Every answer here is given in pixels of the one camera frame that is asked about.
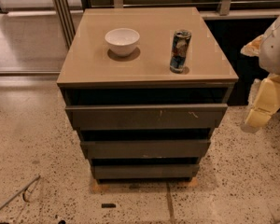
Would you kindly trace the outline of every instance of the beige tabletop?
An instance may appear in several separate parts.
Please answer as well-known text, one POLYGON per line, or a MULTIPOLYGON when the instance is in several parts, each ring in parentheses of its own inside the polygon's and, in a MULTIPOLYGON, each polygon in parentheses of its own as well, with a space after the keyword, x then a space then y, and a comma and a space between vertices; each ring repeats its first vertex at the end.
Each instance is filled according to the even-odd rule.
POLYGON ((87 9, 58 78, 60 87, 235 82, 238 76, 195 7, 87 9), (116 28, 140 34, 132 55, 108 50, 116 28), (192 33, 184 73, 170 71, 175 30, 192 33))

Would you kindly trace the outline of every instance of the bowl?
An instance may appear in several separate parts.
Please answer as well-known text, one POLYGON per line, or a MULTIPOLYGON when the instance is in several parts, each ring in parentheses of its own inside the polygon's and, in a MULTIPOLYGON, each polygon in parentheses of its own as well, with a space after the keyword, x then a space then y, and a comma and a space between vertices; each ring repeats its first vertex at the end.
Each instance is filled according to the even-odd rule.
POLYGON ((120 57, 130 55, 137 47, 139 38, 140 34, 129 28, 114 29, 105 35, 109 48, 120 57))

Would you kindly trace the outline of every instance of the terrazzo floor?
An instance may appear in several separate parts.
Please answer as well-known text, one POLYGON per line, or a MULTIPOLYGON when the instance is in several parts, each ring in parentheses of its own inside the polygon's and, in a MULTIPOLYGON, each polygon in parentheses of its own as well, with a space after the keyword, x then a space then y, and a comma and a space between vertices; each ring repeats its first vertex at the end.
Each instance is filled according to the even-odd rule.
MULTIPOLYGON (((25 26, 30 24, 29 18, 22 19, 27 22, 25 26)), ((12 37, 12 41, 21 40, 12 37)), ((13 57, 7 55, 7 67, 26 69, 30 64, 24 62, 25 54, 35 62, 39 57, 43 56, 42 62, 56 55, 55 61, 60 61, 56 67, 44 65, 60 68, 66 53, 63 43, 60 41, 58 52, 48 57, 50 44, 39 46, 46 47, 46 52, 36 56, 32 48, 25 52, 22 48, 14 50, 14 45, 0 47, 0 61, 12 53, 13 57)), ((98 185, 65 115, 56 79, 0 77, 0 203, 40 175, 25 192, 29 202, 17 196, 0 211, 0 223, 280 221, 280 112, 267 127, 251 134, 240 129, 245 107, 229 107, 191 182, 144 180, 98 185), (102 208, 104 203, 116 207, 102 208)))

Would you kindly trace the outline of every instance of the beverage can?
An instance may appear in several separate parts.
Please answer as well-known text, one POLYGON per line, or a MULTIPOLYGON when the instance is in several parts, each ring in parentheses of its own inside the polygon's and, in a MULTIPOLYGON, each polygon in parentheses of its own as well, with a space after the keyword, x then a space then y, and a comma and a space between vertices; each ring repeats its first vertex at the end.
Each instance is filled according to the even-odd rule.
POLYGON ((192 34, 188 30, 177 30, 172 44, 170 70, 175 73, 182 73, 185 67, 185 60, 192 34))

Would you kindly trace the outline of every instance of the dark gray drawer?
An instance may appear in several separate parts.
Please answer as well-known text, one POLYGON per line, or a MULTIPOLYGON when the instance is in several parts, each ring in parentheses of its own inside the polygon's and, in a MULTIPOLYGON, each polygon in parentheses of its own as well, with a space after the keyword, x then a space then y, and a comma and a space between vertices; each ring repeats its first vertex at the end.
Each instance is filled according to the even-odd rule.
POLYGON ((183 158, 205 155, 210 140, 145 140, 81 142, 85 158, 183 158))
POLYGON ((227 105, 107 105, 67 106, 74 129, 133 130, 216 128, 227 105))
POLYGON ((91 168, 92 175, 96 179, 194 177, 198 170, 199 164, 96 166, 91 168))

